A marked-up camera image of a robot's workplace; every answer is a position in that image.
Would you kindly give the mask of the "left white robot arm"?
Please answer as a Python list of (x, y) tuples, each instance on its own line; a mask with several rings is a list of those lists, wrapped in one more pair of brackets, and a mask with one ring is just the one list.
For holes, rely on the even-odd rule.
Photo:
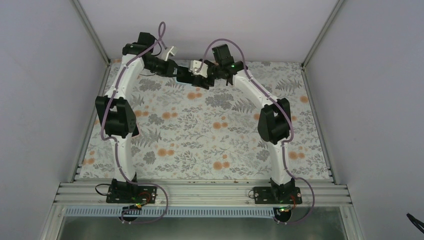
[(175, 46), (165, 46), (161, 38), (141, 32), (138, 40), (122, 49), (121, 65), (110, 89), (97, 96), (95, 107), (101, 122), (100, 137), (110, 141), (114, 155), (114, 177), (105, 194), (107, 203), (130, 204), (141, 208), (153, 204), (157, 186), (152, 183), (139, 184), (132, 161), (132, 138), (140, 134), (137, 117), (128, 97), (133, 85), (143, 70), (172, 77), (177, 64), (170, 60), (175, 56)]

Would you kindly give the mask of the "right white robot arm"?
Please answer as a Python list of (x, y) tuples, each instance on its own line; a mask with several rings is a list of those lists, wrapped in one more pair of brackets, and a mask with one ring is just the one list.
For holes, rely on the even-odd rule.
[(260, 114), (257, 132), (266, 142), (271, 162), (270, 186), (265, 196), (258, 195), (257, 204), (283, 204), (297, 202), (295, 178), (290, 175), (285, 157), (287, 143), (294, 136), (290, 103), (277, 99), (253, 77), (244, 60), (235, 61), (227, 44), (212, 48), (215, 62), (205, 59), (192, 60), (189, 72), (195, 76), (195, 84), (208, 88), (215, 80), (225, 79), (228, 85), (239, 89), (258, 108)]

